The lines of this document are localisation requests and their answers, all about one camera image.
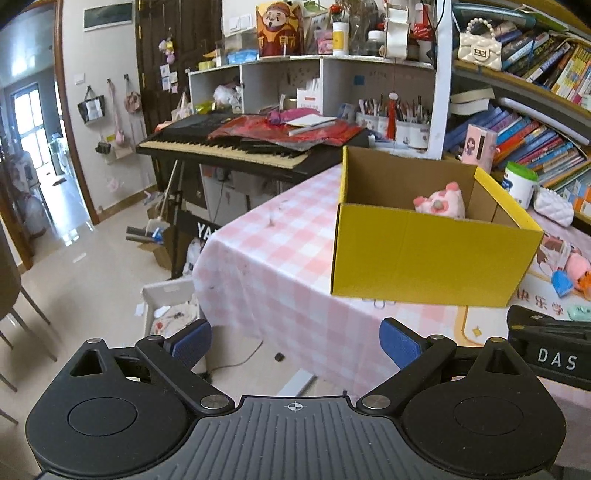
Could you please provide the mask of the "blue small toy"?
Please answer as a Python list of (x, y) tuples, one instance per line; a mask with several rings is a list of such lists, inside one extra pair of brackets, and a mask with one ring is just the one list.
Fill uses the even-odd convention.
[(564, 270), (553, 273), (551, 284), (559, 298), (569, 295), (574, 290), (574, 285)]

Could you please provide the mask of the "pink cylindrical humidifier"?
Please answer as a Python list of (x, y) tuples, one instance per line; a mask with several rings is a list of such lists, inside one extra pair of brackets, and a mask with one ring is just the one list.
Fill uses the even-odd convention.
[(490, 173), (496, 153), (497, 133), (491, 129), (470, 124), (467, 129), (461, 162), (476, 165)]

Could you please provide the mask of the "black electronic keyboard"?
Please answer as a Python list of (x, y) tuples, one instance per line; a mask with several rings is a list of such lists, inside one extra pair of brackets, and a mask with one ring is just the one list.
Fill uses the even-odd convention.
[(247, 173), (287, 183), (301, 183), (342, 162), (346, 147), (317, 146), (294, 151), (252, 140), (208, 140), (224, 120), (238, 115), (192, 115), (149, 135), (137, 151), (158, 160), (194, 163)]

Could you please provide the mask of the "white cubby shelf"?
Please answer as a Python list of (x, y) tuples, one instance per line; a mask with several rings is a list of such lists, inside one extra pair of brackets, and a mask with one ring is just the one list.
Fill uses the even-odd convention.
[(266, 57), (253, 62), (224, 65), (188, 74), (193, 104), (211, 100), (218, 86), (238, 84), (239, 109), (256, 114), (294, 100), (304, 90), (304, 100), (314, 103), (318, 113), (338, 113), (344, 103), (361, 99), (384, 99), (391, 92), (408, 105), (424, 105), (432, 114), (431, 138), (445, 133), (447, 100), (439, 92), (439, 76), (431, 64), (367, 56), (310, 55)]

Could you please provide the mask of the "white quilted purse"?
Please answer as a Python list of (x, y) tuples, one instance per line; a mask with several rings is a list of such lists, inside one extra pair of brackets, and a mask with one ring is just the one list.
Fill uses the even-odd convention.
[(555, 191), (543, 187), (536, 190), (533, 208), (539, 215), (562, 227), (569, 227), (574, 219), (572, 204)]

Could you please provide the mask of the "pink plush pig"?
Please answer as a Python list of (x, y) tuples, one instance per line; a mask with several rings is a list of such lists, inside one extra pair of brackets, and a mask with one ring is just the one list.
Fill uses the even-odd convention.
[(429, 197), (416, 197), (414, 207), (419, 213), (459, 220), (466, 218), (465, 203), (457, 182), (448, 183), (443, 190), (436, 191)]

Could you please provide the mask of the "fortune god paper bag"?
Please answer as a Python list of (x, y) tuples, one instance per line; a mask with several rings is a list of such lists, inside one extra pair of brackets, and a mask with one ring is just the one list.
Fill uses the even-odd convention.
[(303, 6), (297, 1), (270, 1), (256, 6), (259, 57), (304, 54)]

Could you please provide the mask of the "white pen holder cups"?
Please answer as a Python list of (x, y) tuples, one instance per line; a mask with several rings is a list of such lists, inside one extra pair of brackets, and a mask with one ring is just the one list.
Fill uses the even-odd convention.
[(356, 113), (356, 125), (370, 131), (370, 148), (377, 150), (415, 149), (427, 150), (430, 140), (429, 123), (396, 121), (394, 139), (388, 136), (389, 119), (385, 116), (374, 116)]

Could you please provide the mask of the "white yellow bottle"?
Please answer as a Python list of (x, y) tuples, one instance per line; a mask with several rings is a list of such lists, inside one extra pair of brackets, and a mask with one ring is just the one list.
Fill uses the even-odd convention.
[(349, 23), (339, 21), (332, 23), (332, 55), (346, 56), (349, 54)]

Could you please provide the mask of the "white bookshelf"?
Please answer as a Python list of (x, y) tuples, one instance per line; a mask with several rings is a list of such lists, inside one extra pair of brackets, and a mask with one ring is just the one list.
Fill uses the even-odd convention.
[[(461, 158), (470, 124), (497, 133), (493, 175), (508, 162), (590, 221), (590, 4), (587, 1), (449, 1), (451, 92), (443, 154)], [(502, 70), (458, 59), (473, 18), (493, 26)]]

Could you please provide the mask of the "small pink plush toy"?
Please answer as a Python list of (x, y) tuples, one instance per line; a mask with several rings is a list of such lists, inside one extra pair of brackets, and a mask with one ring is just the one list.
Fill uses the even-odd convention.
[(566, 274), (573, 287), (586, 298), (590, 297), (590, 261), (578, 253), (571, 253), (565, 265)]

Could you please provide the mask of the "white storage bin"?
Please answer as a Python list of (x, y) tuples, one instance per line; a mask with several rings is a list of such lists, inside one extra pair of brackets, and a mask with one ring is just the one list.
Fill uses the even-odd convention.
[(145, 285), (144, 335), (162, 336), (164, 349), (193, 373), (207, 374), (206, 353), (212, 327), (204, 318), (193, 281), (188, 277)]

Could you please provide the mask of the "pink checkered tablecloth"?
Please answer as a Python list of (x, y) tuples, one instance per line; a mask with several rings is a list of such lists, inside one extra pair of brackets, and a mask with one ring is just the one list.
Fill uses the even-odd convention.
[(263, 339), (298, 368), (352, 396), (394, 373), (379, 343), (387, 317), (423, 336), (442, 334), (460, 345), (507, 334), (505, 309), (332, 295), (339, 182), (339, 167), (329, 169), (211, 235), (193, 282), (212, 325)]

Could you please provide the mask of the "dark wooden door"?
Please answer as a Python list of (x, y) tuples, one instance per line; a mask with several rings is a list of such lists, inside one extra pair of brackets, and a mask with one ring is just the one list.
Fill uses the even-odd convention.
[(171, 118), (188, 92), (188, 73), (221, 40), (221, 1), (135, 3), (136, 56), (147, 131)]

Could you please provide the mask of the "white jar green lid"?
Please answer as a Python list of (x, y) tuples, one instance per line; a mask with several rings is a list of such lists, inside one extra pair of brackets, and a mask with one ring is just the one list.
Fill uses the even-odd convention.
[(501, 185), (520, 206), (527, 210), (538, 185), (538, 174), (526, 166), (508, 162)]

